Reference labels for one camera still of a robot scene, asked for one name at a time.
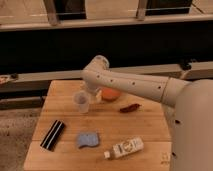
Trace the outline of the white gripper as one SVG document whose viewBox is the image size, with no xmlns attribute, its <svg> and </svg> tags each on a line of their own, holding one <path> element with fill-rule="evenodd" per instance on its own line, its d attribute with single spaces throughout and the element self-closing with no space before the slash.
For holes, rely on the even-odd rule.
<svg viewBox="0 0 213 171">
<path fill-rule="evenodd" d="M 91 104 L 101 102 L 101 89 L 99 87 L 83 82 L 81 89 L 88 94 Z"/>
</svg>

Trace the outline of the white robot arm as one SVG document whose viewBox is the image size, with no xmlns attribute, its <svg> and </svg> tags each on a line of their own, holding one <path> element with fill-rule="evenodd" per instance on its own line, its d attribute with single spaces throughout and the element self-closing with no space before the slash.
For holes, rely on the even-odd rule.
<svg viewBox="0 0 213 171">
<path fill-rule="evenodd" d="M 170 171 L 213 171 L 213 80 L 113 72 L 102 55 L 82 70 L 88 92 L 101 86 L 171 107 Z"/>
</svg>

